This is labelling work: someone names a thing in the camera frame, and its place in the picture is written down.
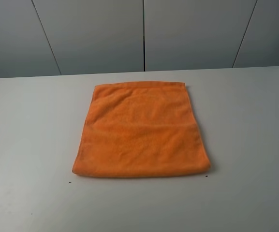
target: panel seam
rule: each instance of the panel seam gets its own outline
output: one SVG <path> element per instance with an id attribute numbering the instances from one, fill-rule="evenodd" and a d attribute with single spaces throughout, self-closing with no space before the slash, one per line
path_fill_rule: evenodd
<path id="1" fill-rule="evenodd" d="M 240 45 L 239 45 L 239 48 L 238 48 L 237 54 L 236 54 L 236 56 L 235 56 L 235 59 L 234 59 L 233 65 L 232 65 L 232 68 L 234 67 L 234 65 L 235 65 L 235 63 L 236 63 L 236 59 L 237 59 L 237 57 L 238 57 L 238 54 L 239 54 L 239 51 L 240 51 L 241 45 L 242 45 L 242 43 L 243 43 L 243 41 L 244 41 L 244 38 L 245 38 L 245 35 L 246 35 L 246 33 L 247 33 L 248 26 L 249 26 L 250 21 L 251 21 L 251 18 L 252 18 L 252 16 L 253 16 L 253 12 L 254 12 L 255 6 L 256 6 L 256 4 L 257 4 L 257 1 L 258 1 L 258 0 L 256 0 L 256 2 L 255 2 L 255 4 L 254 4 L 254 7 L 253 7 L 253 10 L 252 10 L 252 13 L 251 13 L 251 15 L 250 15 L 249 21 L 248 21 L 247 26 L 246 26 L 246 29 L 245 29 L 245 33 L 244 33 L 244 35 L 242 36 L 242 39 L 241 39 L 241 42 L 240 42 Z"/>
<path id="2" fill-rule="evenodd" d="M 144 49 L 144 72 L 146 71 L 146 48 L 145 48 L 145 0 L 143 0 L 143 49 Z"/>
<path id="3" fill-rule="evenodd" d="M 42 24 L 41 18 L 40 18 L 39 15 L 38 15 L 37 9 L 36 9 L 35 4 L 34 4 L 34 1 L 31 0 L 31 2 L 32 2 L 32 5 L 33 5 L 33 7 L 34 7 L 34 9 L 35 9 L 35 12 L 36 12 L 36 14 L 37 14 L 38 20 L 39 20 L 39 22 L 41 23 L 42 29 L 43 29 L 43 31 L 44 31 L 44 35 L 45 35 L 45 37 L 46 37 L 46 39 L 47 39 L 47 42 L 48 42 L 48 44 L 49 44 L 51 53 L 52 53 L 53 58 L 54 58 L 54 60 L 55 60 L 55 62 L 56 62 L 56 65 L 57 65 L 57 68 L 58 68 L 58 70 L 59 70 L 59 73 L 60 73 L 60 75 L 62 75 L 61 70 L 60 70 L 60 67 L 59 67 L 59 65 L 58 65 L 58 61 L 57 61 L 57 59 L 56 59 L 56 56 L 54 55 L 54 52 L 53 52 L 52 47 L 51 47 L 51 44 L 50 44 L 50 42 L 49 42 L 49 40 L 48 40 L 48 36 L 47 36 L 47 34 L 46 34 L 45 30 L 44 30 L 44 26 L 43 26 L 43 24 Z"/>

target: microfiber towel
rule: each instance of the microfiber towel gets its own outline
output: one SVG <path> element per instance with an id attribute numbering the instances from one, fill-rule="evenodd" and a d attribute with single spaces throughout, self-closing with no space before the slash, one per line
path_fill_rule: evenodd
<path id="1" fill-rule="evenodd" d="M 161 177 L 209 168 L 184 83 L 126 82 L 95 87 L 73 173 Z"/>

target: cabinet door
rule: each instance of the cabinet door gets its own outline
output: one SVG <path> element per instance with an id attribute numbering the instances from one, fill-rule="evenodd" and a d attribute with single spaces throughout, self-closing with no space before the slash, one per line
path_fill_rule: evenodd
<path id="1" fill-rule="evenodd" d="M 146 70 L 231 68 L 256 0 L 145 0 Z"/>
<path id="2" fill-rule="evenodd" d="M 279 66 L 279 0 L 258 0 L 234 67 Z"/>
<path id="3" fill-rule="evenodd" d="M 62 74 L 143 71 L 142 0 L 34 0 Z"/>
<path id="4" fill-rule="evenodd" d="M 0 0 L 0 77 L 59 75 L 29 0 Z"/>

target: table surface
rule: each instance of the table surface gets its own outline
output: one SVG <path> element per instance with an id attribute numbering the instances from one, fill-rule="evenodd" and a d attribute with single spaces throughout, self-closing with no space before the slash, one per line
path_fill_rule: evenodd
<path id="1" fill-rule="evenodd" d="M 94 86 L 148 80 L 186 83 L 211 171 L 74 175 Z M 5 231 L 279 231 L 279 67 L 0 79 Z"/>

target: orange towel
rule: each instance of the orange towel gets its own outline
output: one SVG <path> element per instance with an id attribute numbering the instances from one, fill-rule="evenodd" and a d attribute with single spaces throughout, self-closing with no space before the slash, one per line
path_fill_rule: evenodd
<path id="1" fill-rule="evenodd" d="M 153 177 L 210 168 L 184 83 L 96 86 L 73 173 Z"/>

